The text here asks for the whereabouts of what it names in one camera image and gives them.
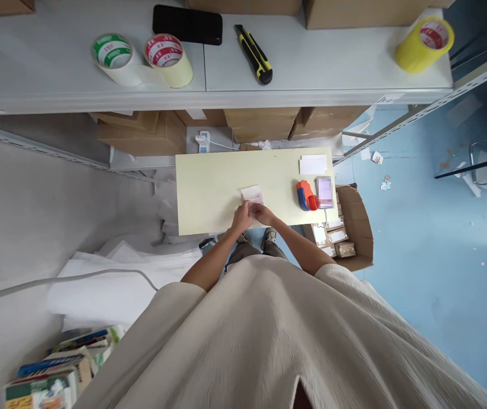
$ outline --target yellow box cutter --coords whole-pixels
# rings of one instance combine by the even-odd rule
[[[243,51],[253,65],[256,77],[262,84],[269,84],[272,82],[273,69],[266,55],[264,55],[251,33],[245,30],[241,24],[237,24],[235,28],[239,33],[238,39],[242,44]]]

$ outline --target beige dress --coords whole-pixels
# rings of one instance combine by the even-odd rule
[[[160,289],[77,409],[487,407],[487,392],[338,265],[250,256]]]

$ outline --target person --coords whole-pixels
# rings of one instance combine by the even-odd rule
[[[253,218],[273,228],[264,254],[244,234]],[[75,405],[114,407],[477,408],[487,391],[371,285],[244,202],[212,250],[157,292]]]

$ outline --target foot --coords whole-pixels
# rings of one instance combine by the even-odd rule
[[[246,232],[243,232],[239,235],[238,244],[251,244],[251,240],[247,237]]]
[[[266,243],[269,241],[275,243],[276,237],[277,237],[277,230],[275,230],[273,227],[268,227],[264,232],[264,238],[262,239],[262,244],[260,248],[264,250],[264,247],[266,247]]]

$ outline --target smartphone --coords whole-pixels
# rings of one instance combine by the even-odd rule
[[[210,45],[222,44],[222,16],[218,13],[154,6],[152,31],[171,34],[181,41]]]

